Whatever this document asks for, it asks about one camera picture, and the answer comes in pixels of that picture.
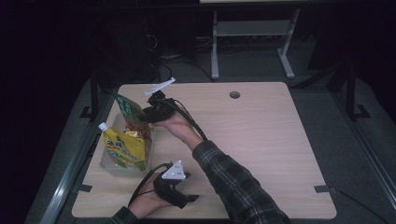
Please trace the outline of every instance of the person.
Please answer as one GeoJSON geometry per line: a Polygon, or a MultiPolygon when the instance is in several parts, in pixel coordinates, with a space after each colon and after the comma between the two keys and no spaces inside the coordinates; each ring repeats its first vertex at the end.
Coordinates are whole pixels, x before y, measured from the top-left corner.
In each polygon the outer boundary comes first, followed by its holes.
{"type": "MultiPolygon", "coordinates": [[[[153,126],[166,128],[188,146],[220,196],[232,223],[290,223],[288,216],[248,169],[223,153],[212,141],[204,141],[179,113],[153,126]]],[[[106,224],[135,224],[155,210],[172,205],[152,191],[157,175],[154,174],[140,190],[149,193],[135,198],[128,208],[123,206],[106,224]]]]}

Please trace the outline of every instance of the person's left hand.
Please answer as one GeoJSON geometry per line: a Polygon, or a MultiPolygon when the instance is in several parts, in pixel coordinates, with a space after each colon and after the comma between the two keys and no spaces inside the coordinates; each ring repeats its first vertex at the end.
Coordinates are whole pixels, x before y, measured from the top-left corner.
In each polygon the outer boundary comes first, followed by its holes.
{"type": "Polygon", "coordinates": [[[148,179],[148,182],[140,190],[140,195],[128,206],[129,210],[139,219],[148,216],[159,208],[172,205],[160,198],[154,191],[153,181],[158,175],[159,173],[155,173],[148,179]]]}

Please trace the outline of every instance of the white cap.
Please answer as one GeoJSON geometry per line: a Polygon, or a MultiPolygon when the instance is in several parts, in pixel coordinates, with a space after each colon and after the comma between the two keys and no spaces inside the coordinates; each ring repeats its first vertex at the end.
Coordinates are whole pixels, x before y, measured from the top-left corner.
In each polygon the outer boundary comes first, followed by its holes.
{"type": "Polygon", "coordinates": [[[102,130],[102,132],[105,132],[108,129],[107,124],[105,124],[104,122],[99,124],[99,129],[102,130]]]}

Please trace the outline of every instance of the dark background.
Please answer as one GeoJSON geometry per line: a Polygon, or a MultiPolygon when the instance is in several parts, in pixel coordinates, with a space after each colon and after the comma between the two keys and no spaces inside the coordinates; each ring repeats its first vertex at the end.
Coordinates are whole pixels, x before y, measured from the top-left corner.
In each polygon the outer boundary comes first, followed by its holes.
{"type": "MultiPolygon", "coordinates": [[[[142,18],[147,12],[90,10],[110,4],[133,7],[122,1],[0,2],[4,223],[25,220],[70,110],[92,72],[99,76],[104,89],[151,82],[157,76],[151,65],[156,64],[158,55],[147,51],[145,29],[156,33],[163,47],[192,56],[195,36],[211,32],[207,11],[157,12],[155,20],[146,23],[142,18]],[[168,32],[175,27],[178,34],[168,32]]],[[[312,69],[340,61],[353,64],[357,76],[373,88],[393,120],[395,15],[396,8],[385,0],[308,7],[301,13],[294,36],[318,40],[312,69]]]]}

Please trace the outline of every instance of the transparent plastic bin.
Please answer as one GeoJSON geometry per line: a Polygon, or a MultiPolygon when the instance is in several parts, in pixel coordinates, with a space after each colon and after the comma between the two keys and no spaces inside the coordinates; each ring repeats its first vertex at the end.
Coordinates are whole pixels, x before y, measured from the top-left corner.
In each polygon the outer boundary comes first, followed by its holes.
{"type": "MultiPolygon", "coordinates": [[[[125,130],[125,119],[121,113],[117,114],[117,116],[114,118],[113,123],[109,124],[109,127],[112,127],[114,129],[117,129],[119,131],[124,131],[125,130]]],[[[151,147],[148,150],[148,167],[146,168],[145,171],[141,172],[139,169],[134,169],[134,168],[123,168],[119,165],[117,165],[111,157],[108,155],[106,146],[104,146],[104,150],[102,153],[101,160],[99,162],[100,167],[106,170],[107,172],[111,173],[114,176],[119,176],[119,177],[135,177],[135,176],[145,176],[149,173],[151,170],[151,152],[153,149],[153,143],[154,143],[154,137],[155,137],[155,128],[150,127],[150,132],[151,132],[151,147]]]]}

